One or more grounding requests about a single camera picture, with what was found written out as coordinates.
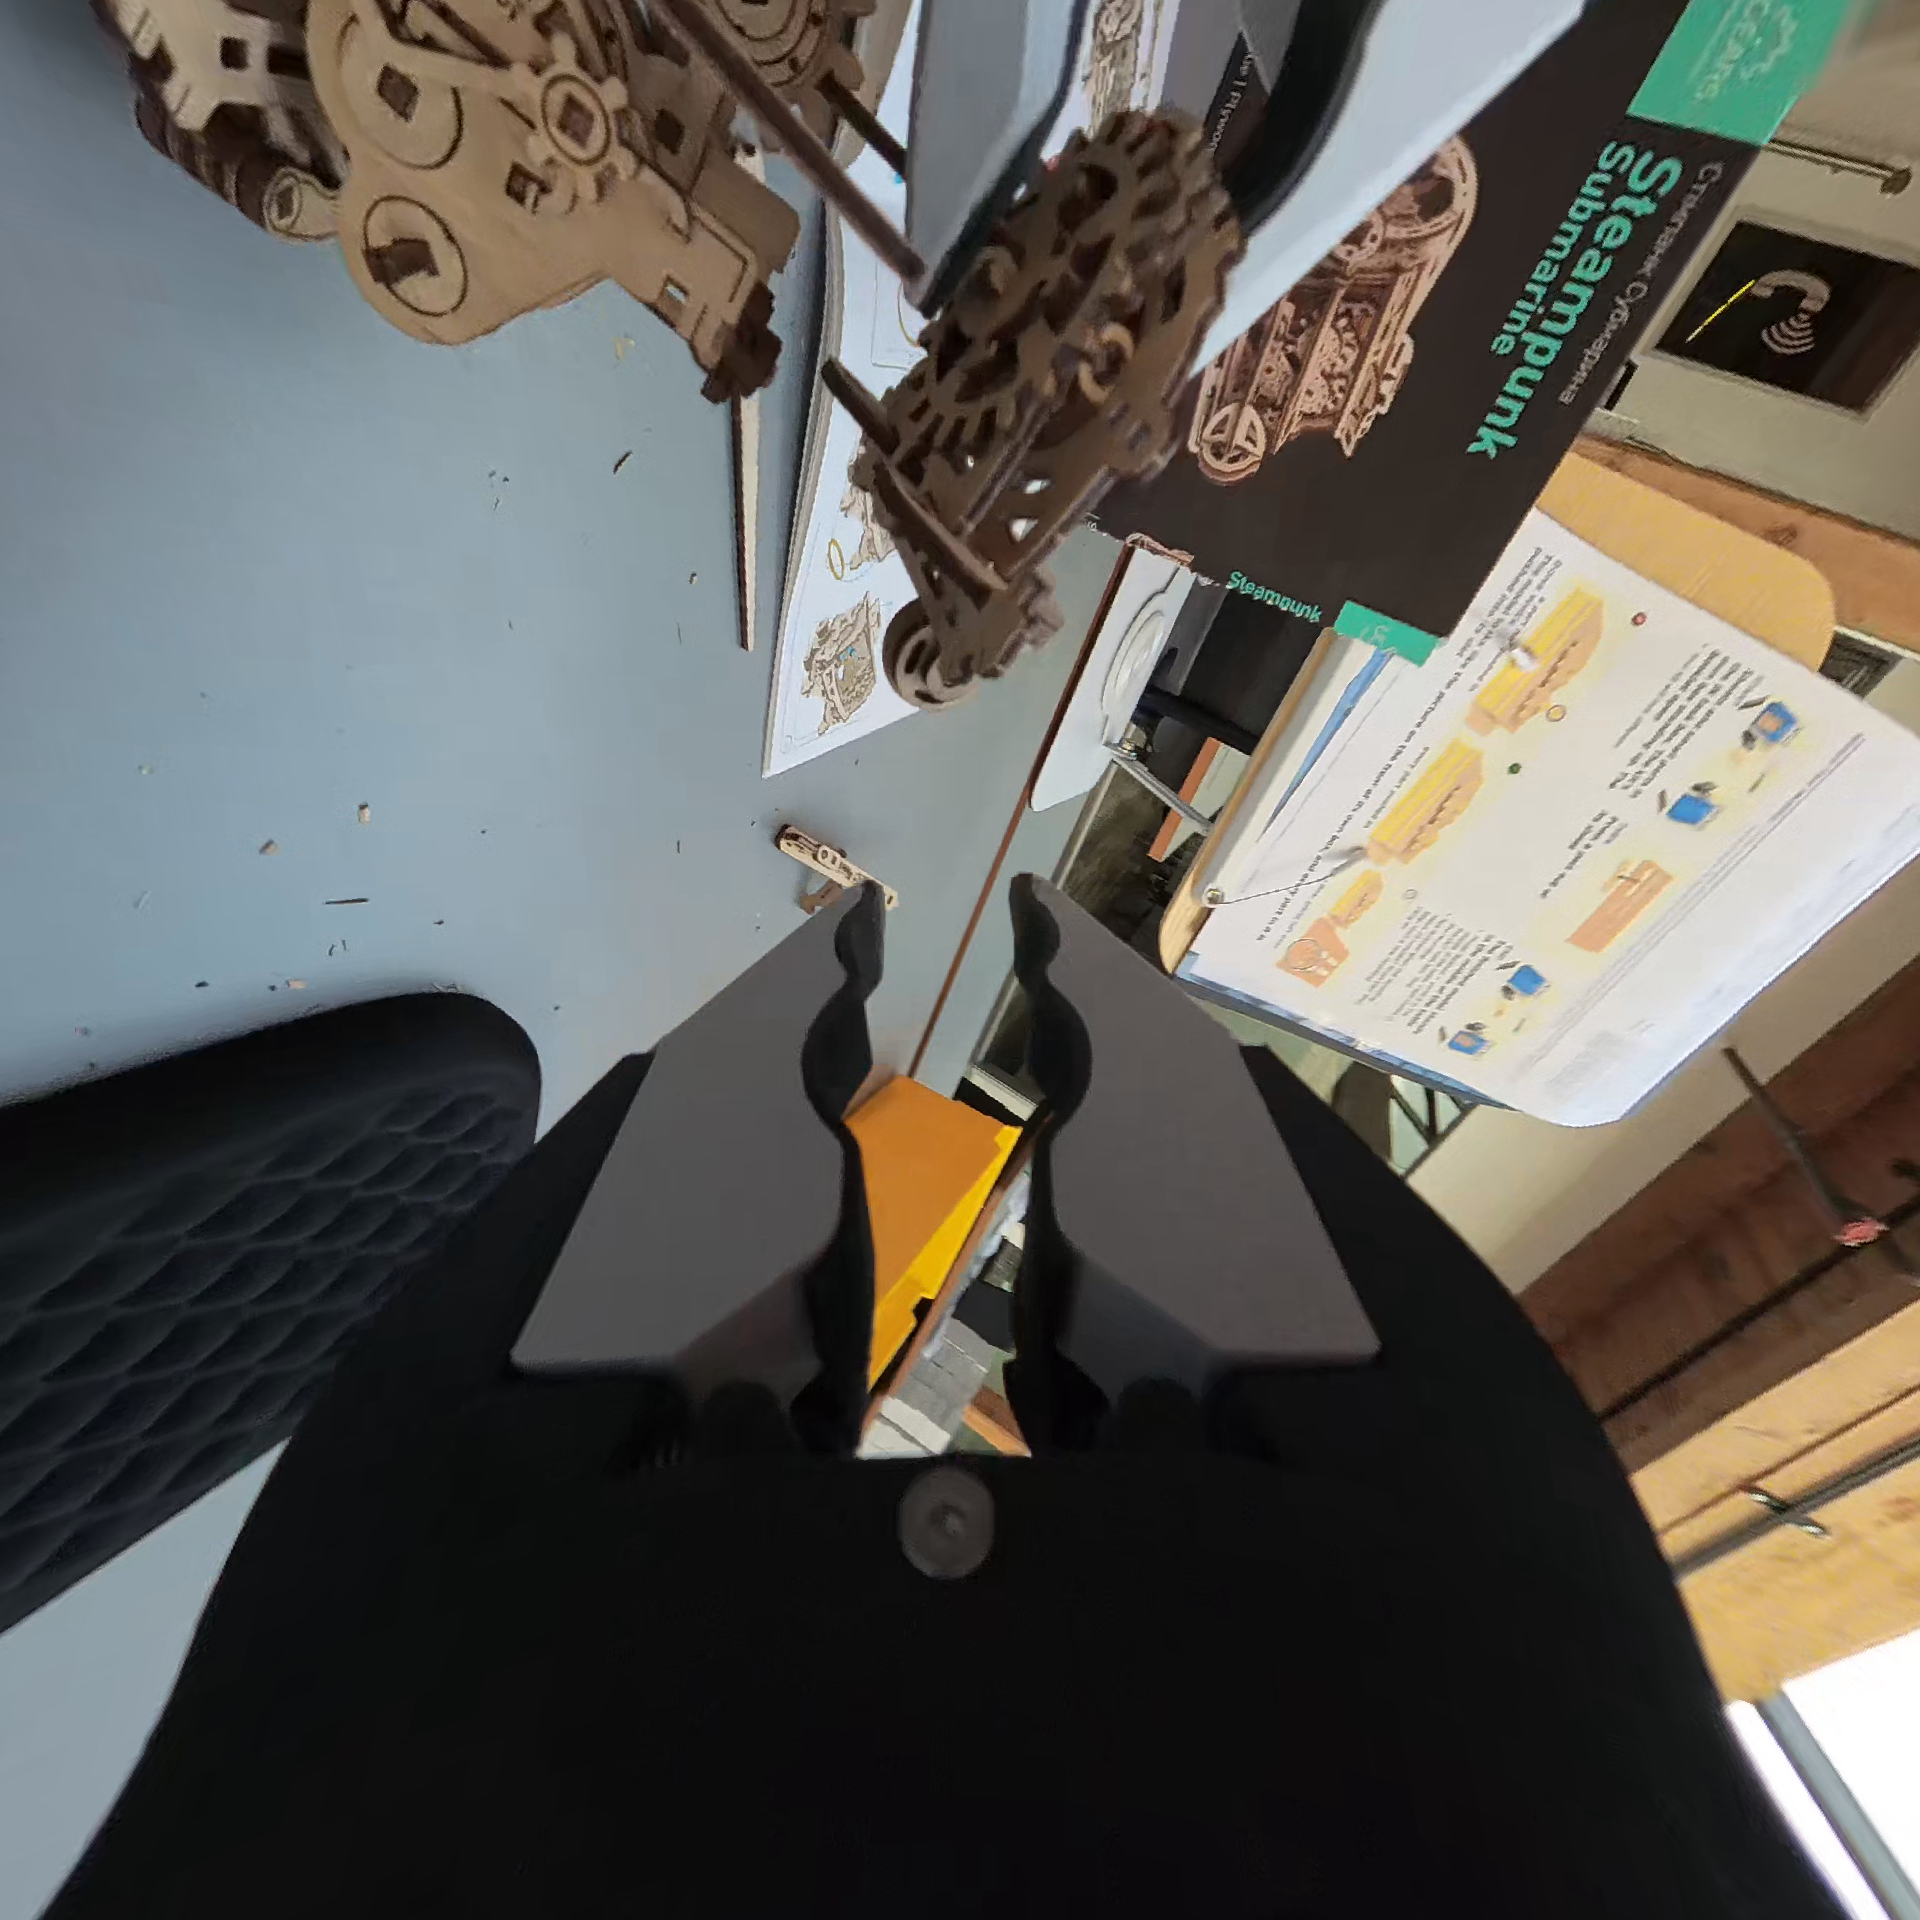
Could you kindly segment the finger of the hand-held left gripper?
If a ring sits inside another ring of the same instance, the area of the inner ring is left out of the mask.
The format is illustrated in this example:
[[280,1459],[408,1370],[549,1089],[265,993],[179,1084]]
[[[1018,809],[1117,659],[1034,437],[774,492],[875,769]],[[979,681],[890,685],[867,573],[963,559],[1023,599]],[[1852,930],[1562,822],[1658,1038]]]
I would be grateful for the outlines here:
[[1242,255],[1192,354],[1222,356],[1588,4],[1298,4],[1259,120],[1219,178]]
[[905,140],[913,293],[954,293],[1023,195],[1078,71],[1088,4],[925,4]]

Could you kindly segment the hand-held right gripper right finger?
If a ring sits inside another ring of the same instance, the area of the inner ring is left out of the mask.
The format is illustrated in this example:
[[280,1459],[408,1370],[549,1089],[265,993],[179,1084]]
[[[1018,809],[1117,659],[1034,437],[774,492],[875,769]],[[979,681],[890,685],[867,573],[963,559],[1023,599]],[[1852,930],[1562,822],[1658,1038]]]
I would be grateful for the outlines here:
[[1007,887],[1038,1081],[1007,1401],[1090,1446],[1127,1393],[1363,1369],[1380,1334],[1238,1043],[1041,876]]

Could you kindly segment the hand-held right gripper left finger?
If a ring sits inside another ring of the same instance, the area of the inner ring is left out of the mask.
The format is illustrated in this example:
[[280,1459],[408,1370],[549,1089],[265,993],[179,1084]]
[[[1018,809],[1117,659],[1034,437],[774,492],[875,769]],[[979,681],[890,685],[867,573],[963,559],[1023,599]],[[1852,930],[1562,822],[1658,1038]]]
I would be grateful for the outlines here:
[[702,1404],[762,1387],[851,1454],[875,1243],[845,1123],[875,1068],[884,891],[850,886],[648,1056],[511,1341],[533,1379],[660,1379]]

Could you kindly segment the dark wooden gear assembly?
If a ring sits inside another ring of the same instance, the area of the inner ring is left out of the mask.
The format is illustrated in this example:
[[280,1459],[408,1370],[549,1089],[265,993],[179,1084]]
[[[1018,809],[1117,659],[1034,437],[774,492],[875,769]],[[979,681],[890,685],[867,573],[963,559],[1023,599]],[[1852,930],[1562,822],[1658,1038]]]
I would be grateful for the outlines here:
[[1060,627],[1048,562],[1165,468],[1239,255],[1200,120],[1123,107],[1026,182],[884,396],[821,370],[913,592],[880,638],[899,699],[945,707]]

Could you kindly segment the wooden mechanical model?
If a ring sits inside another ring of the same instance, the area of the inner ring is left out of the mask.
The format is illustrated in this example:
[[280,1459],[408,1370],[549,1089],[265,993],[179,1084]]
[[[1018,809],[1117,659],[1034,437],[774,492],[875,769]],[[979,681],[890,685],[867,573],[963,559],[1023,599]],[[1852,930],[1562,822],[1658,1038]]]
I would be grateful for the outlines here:
[[90,4],[148,144],[411,338],[613,283],[707,402],[769,386],[801,213],[759,120],[850,159],[909,4]]

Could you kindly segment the yellow storage bin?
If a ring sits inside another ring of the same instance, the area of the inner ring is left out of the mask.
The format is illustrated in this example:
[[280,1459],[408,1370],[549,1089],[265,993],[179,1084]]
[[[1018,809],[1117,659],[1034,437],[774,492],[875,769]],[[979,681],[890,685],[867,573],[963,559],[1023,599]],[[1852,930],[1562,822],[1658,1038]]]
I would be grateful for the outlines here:
[[921,1310],[945,1283],[1018,1144],[1018,1126],[899,1073],[856,1108],[850,1130],[860,1156],[875,1243],[875,1387],[909,1341]]

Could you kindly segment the black puzzle box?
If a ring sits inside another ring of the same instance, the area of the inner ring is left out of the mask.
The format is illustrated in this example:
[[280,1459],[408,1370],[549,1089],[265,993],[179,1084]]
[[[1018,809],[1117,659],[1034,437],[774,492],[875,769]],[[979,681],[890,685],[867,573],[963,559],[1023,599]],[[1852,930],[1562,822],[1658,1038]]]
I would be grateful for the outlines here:
[[1424,659],[1856,4],[1583,4],[1259,301],[1098,529],[1283,627]]

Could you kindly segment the small wooden lever part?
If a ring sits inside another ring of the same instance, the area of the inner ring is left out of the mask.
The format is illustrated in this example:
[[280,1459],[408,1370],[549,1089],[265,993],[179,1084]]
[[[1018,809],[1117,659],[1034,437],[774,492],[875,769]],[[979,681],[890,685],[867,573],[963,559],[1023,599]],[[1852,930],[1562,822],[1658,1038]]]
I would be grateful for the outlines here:
[[899,891],[856,866],[840,845],[821,842],[794,822],[781,822],[774,845],[782,858],[794,858],[802,867],[795,895],[801,913],[814,917],[858,887],[875,887],[884,910],[899,907]]

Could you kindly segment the black framed sign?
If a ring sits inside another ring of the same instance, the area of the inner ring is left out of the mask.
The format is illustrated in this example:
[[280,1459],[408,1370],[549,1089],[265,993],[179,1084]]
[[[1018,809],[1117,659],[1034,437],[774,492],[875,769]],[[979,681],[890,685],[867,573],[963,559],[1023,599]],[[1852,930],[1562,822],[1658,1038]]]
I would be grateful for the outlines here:
[[1864,417],[1917,356],[1917,265],[1744,218],[1651,350]]

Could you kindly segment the white cabinet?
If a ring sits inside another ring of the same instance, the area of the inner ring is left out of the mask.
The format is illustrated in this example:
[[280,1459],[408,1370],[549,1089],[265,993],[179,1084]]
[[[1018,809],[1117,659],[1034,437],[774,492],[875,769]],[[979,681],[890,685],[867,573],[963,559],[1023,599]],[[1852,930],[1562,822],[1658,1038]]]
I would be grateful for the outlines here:
[[1596,417],[1605,437],[1917,538],[1917,356],[1864,417],[1656,356],[1677,301],[1744,218],[1917,265],[1917,4],[1864,9]]

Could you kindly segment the instruction booklet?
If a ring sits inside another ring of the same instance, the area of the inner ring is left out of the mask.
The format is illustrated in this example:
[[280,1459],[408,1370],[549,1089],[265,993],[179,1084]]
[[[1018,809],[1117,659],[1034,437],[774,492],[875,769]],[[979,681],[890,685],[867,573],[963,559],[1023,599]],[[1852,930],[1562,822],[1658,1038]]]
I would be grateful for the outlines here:
[[[1182,4],[1088,4],[1065,107],[1041,138],[1050,164],[1073,129],[1117,107],[1153,107],[1165,84]],[[925,312],[900,279],[821,213],[821,312],[815,362],[841,362],[884,396],[921,354]],[[762,777],[906,719],[880,677],[880,638],[909,600],[909,577],[875,502],[856,485],[856,420],[814,386],[782,566]]]

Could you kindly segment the white metal clamp plate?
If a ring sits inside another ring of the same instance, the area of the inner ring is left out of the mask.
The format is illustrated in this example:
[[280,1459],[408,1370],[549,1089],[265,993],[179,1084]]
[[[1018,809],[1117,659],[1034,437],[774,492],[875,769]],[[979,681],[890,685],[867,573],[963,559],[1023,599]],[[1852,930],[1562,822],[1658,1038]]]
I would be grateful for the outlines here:
[[1188,604],[1192,572],[1158,548],[1127,546],[1108,612],[1030,779],[1027,809],[1079,801],[1111,768],[1153,668]]

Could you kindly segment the printed instruction sheet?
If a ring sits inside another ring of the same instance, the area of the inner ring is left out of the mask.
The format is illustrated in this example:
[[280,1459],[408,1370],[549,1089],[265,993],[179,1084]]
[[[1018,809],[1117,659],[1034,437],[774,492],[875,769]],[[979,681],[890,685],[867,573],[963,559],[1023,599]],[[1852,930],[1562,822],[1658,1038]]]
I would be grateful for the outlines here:
[[1528,514],[1335,677],[1178,977],[1479,1108],[1628,1117],[1917,858],[1917,735]]

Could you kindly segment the plywood board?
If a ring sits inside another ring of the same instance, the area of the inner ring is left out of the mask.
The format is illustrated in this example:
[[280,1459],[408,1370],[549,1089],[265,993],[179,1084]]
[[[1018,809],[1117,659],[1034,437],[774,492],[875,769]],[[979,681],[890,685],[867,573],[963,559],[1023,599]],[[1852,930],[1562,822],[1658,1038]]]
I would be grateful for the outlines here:
[[[1822,662],[1839,619],[1836,592],[1813,562],[1781,546],[1581,455],[1554,470],[1533,510],[1778,657],[1810,668]],[[1338,695],[1374,659],[1398,662],[1361,638],[1338,630],[1315,638],[1165,904],[1158,920],[1158,967],[1165,974],[1182,967],[1213,910],[1213,895],[1227,891],[1235,862],[1259,837],[1256,806],[1281,801],[1283,764],[1298,737],[1312,735],[1308,707],[1325,688]]]

